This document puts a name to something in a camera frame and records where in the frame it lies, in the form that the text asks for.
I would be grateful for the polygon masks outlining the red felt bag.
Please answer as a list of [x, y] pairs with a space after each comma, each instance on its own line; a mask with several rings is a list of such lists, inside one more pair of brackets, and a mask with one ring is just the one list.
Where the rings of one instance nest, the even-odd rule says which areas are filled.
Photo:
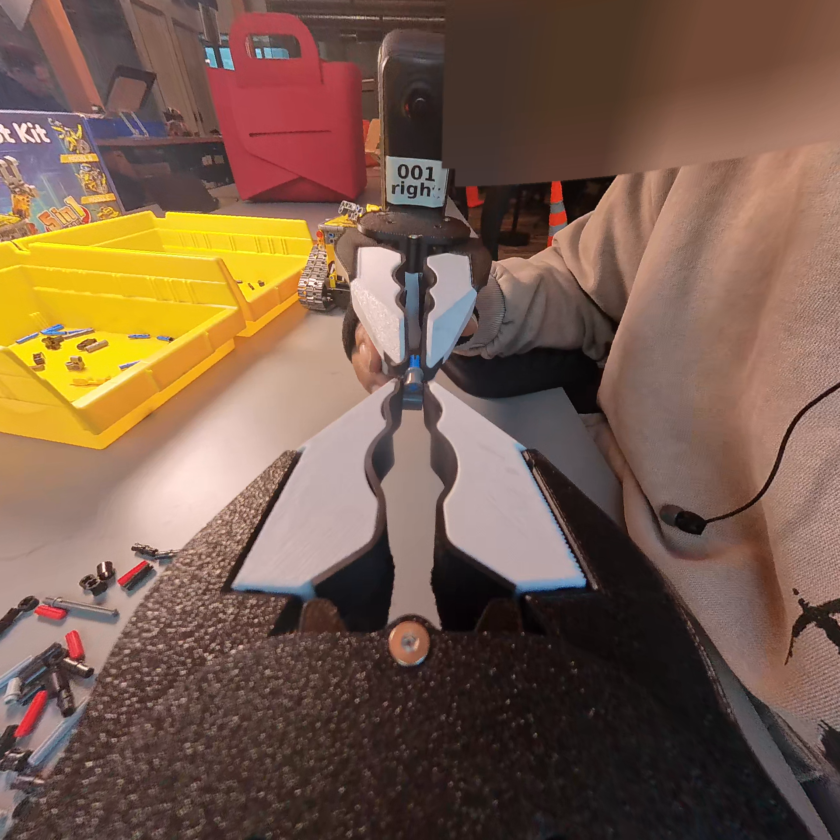
[[322, 61], [290, 14], [242, 14], [228, 46], [233, 70], [207, 69], [242, 201], [338, 203], [366, 186], [362, 75]]

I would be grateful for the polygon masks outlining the person's beige sweatshirt torso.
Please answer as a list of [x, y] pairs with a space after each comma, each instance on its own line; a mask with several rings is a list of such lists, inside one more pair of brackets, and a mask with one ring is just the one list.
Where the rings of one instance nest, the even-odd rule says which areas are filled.
[[838, 767], [838, 143], [679, 170], [599, 400], [626, 525]]

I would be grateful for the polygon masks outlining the yellow tracked toy robot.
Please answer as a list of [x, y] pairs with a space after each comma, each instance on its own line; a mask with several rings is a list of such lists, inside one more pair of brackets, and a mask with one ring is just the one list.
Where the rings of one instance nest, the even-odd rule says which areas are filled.
[[342, 201], [338, 216], [320, 224], [306, 265], [297, 286], [300, 304], [317, 312], [335, 308], [346, 310], [350, 304], [350, 280], [335, 253], [335, 247], [345, 231], [356, 228], [361, 217], [379, 211], [377, 205], [359, 205]]

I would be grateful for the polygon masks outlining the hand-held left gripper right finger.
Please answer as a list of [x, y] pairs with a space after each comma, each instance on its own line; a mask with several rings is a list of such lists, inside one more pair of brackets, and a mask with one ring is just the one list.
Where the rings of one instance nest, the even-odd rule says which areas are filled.
[[585, 587], [524, 447], [438, 384], [427, 385], [427, 427], [448, 544], [517, 594]]

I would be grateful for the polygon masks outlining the robot kit box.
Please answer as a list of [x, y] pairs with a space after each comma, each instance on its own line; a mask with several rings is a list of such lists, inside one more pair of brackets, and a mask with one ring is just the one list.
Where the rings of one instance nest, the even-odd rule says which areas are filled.
[[1, 111], [3, 242], [122, 214], [83, 115]]

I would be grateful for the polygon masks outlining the person's right forearm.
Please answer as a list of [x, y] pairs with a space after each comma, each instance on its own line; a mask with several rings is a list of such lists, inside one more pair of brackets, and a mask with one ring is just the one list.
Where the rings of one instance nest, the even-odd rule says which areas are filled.
[[455, 352], [492, 359], [537, 348], [581, 350], [602, 362], [634, 286], [664, 263], [658, 221], [678, 173], [620, 175], [598, 207], [545, 250], [493, 263], [476, 300], [476, 332]]

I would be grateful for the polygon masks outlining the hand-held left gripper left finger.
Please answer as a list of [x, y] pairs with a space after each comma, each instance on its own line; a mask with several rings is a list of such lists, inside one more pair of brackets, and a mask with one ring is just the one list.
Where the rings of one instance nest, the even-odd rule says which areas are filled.
[[311, 437], [234, 577], [237, 592], [311, 598], [385, 530], [382, 481], [394, 466], [398, 384]]

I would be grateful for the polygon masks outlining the yellow plastic bin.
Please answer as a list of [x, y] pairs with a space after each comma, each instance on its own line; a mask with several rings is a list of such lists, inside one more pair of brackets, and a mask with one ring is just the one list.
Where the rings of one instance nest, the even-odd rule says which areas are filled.
[[[29, 264], [2, 269], [2, 432], [103, 449], [230, 353], [244, 328], [237, 306], [179, 302], [147, 276]], [[31, 333], [95, 329], [174, 333], [131, 371], [75, 395], [9, 349]]]
[[175, 301], [235, 305], [241, 337], [297, 306], [311, 246], [299, 219], [151, 211], [17, 242], [33, 265], [151, 277]]

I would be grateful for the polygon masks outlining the person's right hand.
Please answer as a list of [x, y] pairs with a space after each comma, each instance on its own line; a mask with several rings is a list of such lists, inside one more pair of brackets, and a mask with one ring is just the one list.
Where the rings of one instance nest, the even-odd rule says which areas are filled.
[[384, 372], [382, 357], [361, 322], [346, 321], [342, 339], [356, 378], [368, 393], [373, 393], [392, 379]]

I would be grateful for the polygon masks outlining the small pieces inside bin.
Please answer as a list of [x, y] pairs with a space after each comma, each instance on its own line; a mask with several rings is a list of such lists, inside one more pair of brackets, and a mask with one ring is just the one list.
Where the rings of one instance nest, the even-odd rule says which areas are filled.
[[9, 349], [28, 372], [75, 395], [83, 388], [93, 388], [131, 371], [170, 349], [174, 341], [173, 332], [63, 329], [55, 331], [52, 338], [44, 332], [33, 332], [14, 341]]

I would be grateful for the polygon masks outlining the scattered small building pieces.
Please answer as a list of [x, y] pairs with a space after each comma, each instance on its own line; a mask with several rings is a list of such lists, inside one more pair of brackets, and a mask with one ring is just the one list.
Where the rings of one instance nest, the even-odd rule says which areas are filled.
[[107, 595], [134, 594], [181, 552], [138, 542], [131, 551], [134, 560], [127, 570], [120, 572], [111, 561], [102, 561], [84, 575], [79, 580], [80, 600], [32, 595], [2, 616], [2, 634], [28, 615], [62, 632], [55, 642], [2, 673], [2, 795], [18, 801], [38, 792], [50, 762], [81, 723], [99, 667], [92, 645], [67, 622], [85, 617], [116, 623], [119, 609], [106, 603]]

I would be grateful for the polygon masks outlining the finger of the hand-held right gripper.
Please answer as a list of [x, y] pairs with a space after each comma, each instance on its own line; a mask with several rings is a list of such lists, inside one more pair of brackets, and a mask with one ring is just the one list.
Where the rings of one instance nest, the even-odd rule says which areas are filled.
[[469, 260], [428, 260], [423, 274], [427, 290], [423, 316], [423, 370], [435, 378], [471, 318], [476, 289]]
[[386, 373], [404, 371], [418, 353], [418, 274], [392, 249], [356, 254], [354, 312], [381, 356]]

